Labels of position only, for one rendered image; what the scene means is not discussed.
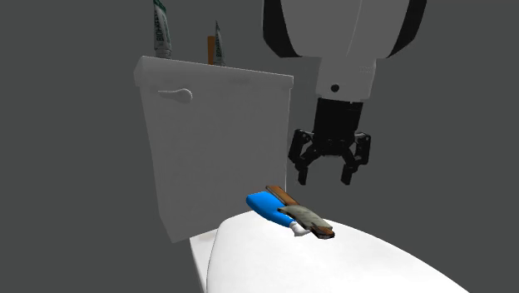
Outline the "large white and green tube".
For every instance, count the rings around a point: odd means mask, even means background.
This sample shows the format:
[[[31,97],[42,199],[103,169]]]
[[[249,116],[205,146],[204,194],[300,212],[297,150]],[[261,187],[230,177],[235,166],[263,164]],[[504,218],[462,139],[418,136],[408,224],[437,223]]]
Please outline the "large white and green tube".
[[[166,7],[160,0],[153,0],[154,6],[154,50],[156,57],[171,58],[171,38],[166,16]]]

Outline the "white toilet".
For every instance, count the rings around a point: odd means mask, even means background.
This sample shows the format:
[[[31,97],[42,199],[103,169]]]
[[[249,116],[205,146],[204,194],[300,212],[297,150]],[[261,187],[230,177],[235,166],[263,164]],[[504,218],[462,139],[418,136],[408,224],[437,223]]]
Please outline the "white toilet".
[[[200,293],[468,293],[366,232],[337,222],[332,239],[295,236],[249,208],[286,184],[290,75],[143,56],[134,78],[159,214]]]

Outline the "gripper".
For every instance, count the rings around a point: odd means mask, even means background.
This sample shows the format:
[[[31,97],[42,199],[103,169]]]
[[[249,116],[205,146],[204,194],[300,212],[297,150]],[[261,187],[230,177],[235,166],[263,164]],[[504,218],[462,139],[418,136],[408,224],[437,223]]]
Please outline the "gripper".
[[[309,165],[321,156],[342,156],[341,182],[349,185],[360,166],[368,164],[371,136],[355,133],[363,110],[362,102],[318,98],[313,132],[296,129],[288,158],[298,172],[298,182],[307,182]]]

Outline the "blue tube with white cap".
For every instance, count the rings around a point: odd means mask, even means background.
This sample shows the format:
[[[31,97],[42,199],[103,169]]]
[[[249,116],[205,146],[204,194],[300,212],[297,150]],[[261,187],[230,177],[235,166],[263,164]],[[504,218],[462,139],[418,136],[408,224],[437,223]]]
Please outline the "blue tube with white cap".
[[[284,207],[284,203],[267,191],[250,194],[245,201],[257,214],[268,221],[289,228],[294,236],[305,236],[310,233],[310,230],[304,229],[295,219],[278,211],[280,207]]]

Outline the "small white and green tube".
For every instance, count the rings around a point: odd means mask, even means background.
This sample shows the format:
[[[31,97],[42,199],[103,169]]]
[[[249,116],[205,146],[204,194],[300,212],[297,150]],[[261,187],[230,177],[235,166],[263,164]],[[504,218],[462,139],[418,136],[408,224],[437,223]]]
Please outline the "small white and green tube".
[[[225,53],[222,47],[220,26],[218,22],[215,22],[215,53],[213,61],[216,66],[225,66]]]

